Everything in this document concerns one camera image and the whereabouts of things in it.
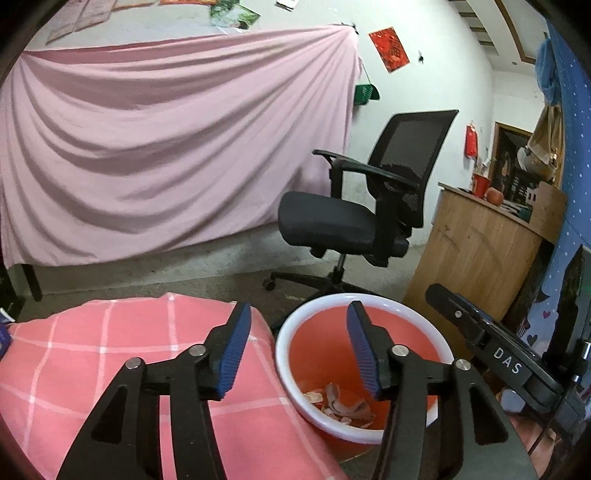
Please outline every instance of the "pink cloth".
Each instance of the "pink cloth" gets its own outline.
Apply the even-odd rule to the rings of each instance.
[[[7,266],[80,265],[276,220],[327,194],[359,73],[350,27],[25,52],[0,91]]]
[[[14,343],[0,361],[0,420],[40,474],[54,479],[125,360],[173,358],[203,342],[211,328],[227,321],[232,308],[169,293],[159,299],[91,301],[13,326]],[[275,373],[269,328],[258,311],[252,313],[234,387],[223,401],[210,402],[228,479],[345,480],[322,440],[288,401]],[[164,478],[171,480],[176,475],[167,398],[160,419]]]

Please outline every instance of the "white bucket rim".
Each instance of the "white bucket rim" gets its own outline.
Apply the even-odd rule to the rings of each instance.
[[[400,315],[418,327],[429,338],[442,363],[451,364],[454,356],[443,335],[425,317],[397,301],[375,295],[365,293],[336,293],[326,295],[304,303],[289,316],[277,337],[277,343],[275,344],[275,364],[279,378],[296,410],[312,425],[334,437],[354,443],[379,445],[382,442],[383,430],[359,429],[326,416],[306,400],[298,388],[290,369],[289,348],[300,325],[318,312],[332,307],[347,306],[354,300],[359,300],[369,307],[376,307]],[[427,425],[431,425],[437,419],[437,413],[438,405],[436,401],[427,411]]]

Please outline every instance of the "beige hanging cloth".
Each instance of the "beige hanging cloth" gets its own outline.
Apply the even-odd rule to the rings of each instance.
[[[527,142],[531,154],[527,155],[527,168],[538,174],[544,181],[560,188],[564,163],[564,121],[562,107],[546,104],[534,133]]]

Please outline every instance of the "pink curtain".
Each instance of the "pink curtain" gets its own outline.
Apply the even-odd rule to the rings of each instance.
[[[26,52],[0,91],[7,266],[165,251],[327,194],[359,74],[350,27]]]

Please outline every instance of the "green basket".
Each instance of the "green basket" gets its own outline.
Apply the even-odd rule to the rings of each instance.
[[[379,92],[375,85],[370,83],[357,85],[353,105],[367,105],[370,100],[379,100]]]

